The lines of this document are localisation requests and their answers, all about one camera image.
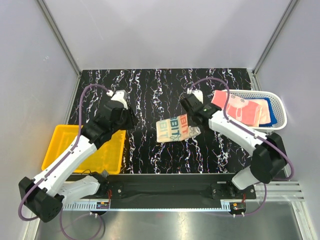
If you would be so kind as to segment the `pink patterned towel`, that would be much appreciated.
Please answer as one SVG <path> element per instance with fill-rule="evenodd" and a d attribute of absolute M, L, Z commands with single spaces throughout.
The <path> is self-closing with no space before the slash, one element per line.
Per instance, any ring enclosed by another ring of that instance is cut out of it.
<path fill-rule="evenodd" d="M 262 106 L 258 104 L 263 99 L 244 99 L 230 94 L 226 113 L 237 121 L 250 126 L 259 127 Z"/>

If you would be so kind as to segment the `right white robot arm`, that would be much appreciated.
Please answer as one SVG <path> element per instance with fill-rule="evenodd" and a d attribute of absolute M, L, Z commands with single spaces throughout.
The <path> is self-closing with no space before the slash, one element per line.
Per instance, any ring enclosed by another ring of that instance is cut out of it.
<path fill-rule="evenodd" d="M 203 104 L 193 93 L 180 100 L 180 104 L 193 124 L 223 134 L 251 156 L 250 165 L 237 172 L 227 185 L 230 197 L 239 198 L 253 184 L 270 183 L 288 165 L 283 140 L 278 134 L 267 135 L 249 128 L 227 116 L 221 107 Z"/>

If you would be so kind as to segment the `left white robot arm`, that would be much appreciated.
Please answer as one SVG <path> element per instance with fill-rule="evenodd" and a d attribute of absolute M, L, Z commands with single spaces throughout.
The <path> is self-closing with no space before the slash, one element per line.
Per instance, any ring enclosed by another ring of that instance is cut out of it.
<path fill-rule="evenodd" d="M 124 91 L 117 91 L 96 116 L 81 127 L 80 134 L 48 168 L 32 179 L 20 180 L 19 209 L 26 206 L 44 223 L 54 219 L 67 201 L 67 193 L 62 189 L 67 178 L 114 133 L 130 130 L 137 122 Z"/>

